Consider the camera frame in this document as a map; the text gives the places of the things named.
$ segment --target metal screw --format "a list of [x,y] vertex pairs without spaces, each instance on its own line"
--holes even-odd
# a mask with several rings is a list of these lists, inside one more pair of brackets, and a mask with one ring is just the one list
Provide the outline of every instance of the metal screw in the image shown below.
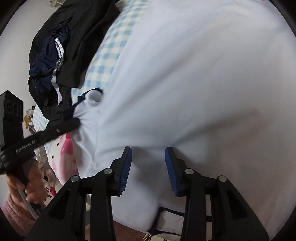
[[71,176],[71,182],[77,182],[79,180],[79,176]]
[[219,181],[220,182],[226,182],[227,181],[227,178],[225,176],[219,176]]
[[111,174],[111,173],[112,173],[112,169],[111,169],[111,168],[106,168],[106,169],[104,170],[104,173],[105,173],[105,174]]
[[187,169],[185,170],[185,173],[188,174],[188,175],[191,175],[191,174],[194,173],[194,171],[193,171],[192,169],[190,169],[190,168],[187,168]]

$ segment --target white t-shirt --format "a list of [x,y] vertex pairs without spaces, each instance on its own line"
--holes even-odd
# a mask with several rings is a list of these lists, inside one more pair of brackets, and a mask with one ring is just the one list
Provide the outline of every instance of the white t-shirt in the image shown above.
[[80,176],[131,146],[113,217],[146,232],[159,207],[184,212],[165,165],[173,146],[201,175],[225,175],[273,238],[296,206],[295,66],[296,38],[269,1],[153,0],[101,102],[89,94],[75,110]]

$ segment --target blue gripper pad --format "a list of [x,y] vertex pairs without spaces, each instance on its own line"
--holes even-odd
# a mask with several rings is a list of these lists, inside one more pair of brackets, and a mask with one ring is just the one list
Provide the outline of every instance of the blue gripper pad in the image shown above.
[[133,157],[133,151],[130,147],[125,147],[122,157],[124,158],[124,165],[120,174],[120,185],[119,185],[119,193],[120,195],[122,195],[122,193],[125,191],[126,189],[126,183],[128,181],[128,175],[129,175],[129,171],[131,168],[131,161],[132,161],[132,157]]
[[170,185],[172,187],[172,191],[177,196],[178,193],[179,193],[178,179],[177,179],[177,174],[175,172],[175,168],[174,168],[174,165],[173,165],[172,157],[170,156],[170,153],[169,153],[168,148],[171,148],[171,147],[167,147],[165,149],[165,163],[166,163],[166,166],[167,166],[167,170],[168,170],[168,175],[169,175],[169,178],[170,178]]

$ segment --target human hand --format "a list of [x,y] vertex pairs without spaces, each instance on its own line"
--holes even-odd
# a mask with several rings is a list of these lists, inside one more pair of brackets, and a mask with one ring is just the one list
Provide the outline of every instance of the human hand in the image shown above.
[[24,201],[22,200],[18,189],[24,190],[27,194],[27,201],[40,204],[47,197],[47,191],[44,187],[42,176],[38,171],[38,163],[32,160],[32,166],[28,173],[29,182],[25,186],[16,176],[8,174],[6,176],[7,185],[13,203],[24,210],[28,210]]

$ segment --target black camera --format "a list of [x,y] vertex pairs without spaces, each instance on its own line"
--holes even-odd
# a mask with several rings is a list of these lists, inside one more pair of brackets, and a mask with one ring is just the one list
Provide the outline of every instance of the black camera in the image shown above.
[[23,102],[10,91],[0,95],[0,152],[24,139]]

